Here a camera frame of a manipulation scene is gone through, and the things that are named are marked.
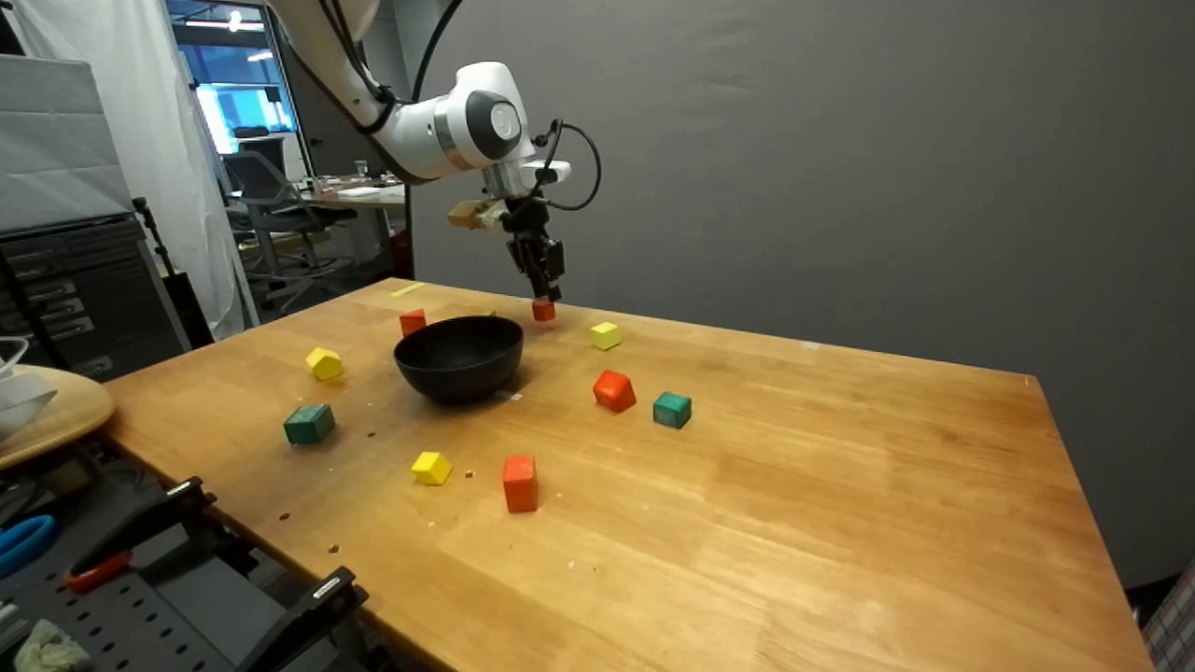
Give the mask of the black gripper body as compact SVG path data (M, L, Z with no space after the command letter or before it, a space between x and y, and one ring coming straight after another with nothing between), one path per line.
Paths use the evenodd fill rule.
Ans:
M513 260L531 280L531 286L552 290L566 275L566 248L550 234L550 208L531 197L513 197L506 233Z

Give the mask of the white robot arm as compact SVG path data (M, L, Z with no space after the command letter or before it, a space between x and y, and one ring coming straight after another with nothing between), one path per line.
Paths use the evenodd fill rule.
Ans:
M500 228L542 306L562 300L566 248L550 234L542 188L572 170L542 153L520 83L500 60L472 60L425 93L433 50L459 0L262 0L288 52L347 122L409 183L474 170L482 193L452 208L464 228Z

